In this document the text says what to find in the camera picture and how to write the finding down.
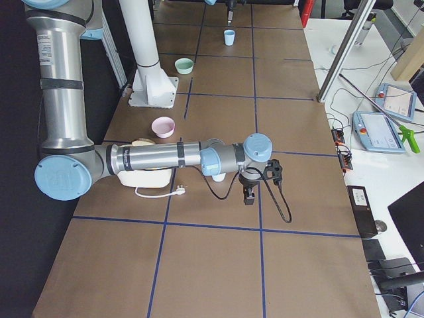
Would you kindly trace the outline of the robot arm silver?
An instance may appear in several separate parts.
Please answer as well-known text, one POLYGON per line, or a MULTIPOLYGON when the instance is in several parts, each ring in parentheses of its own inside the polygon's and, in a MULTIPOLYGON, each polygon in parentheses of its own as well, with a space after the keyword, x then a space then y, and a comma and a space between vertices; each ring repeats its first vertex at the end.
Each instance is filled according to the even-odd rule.
POLYGON ((272 142, 254 133, 230 145, 211 139, 152 146, 100 146, 118 96, 86 93, 81 40, 103 35, 100 1, 25 1, 28 24, 35 30, 44 104, 46 140, 34 171, 38 189, 60 201, 87 193, 101 178, 135 170, 195 168, 204 176, 233 172, 243 186, 244 203, 254 202, 254 187, 273 180, 281 168, 272 159, 272 142))

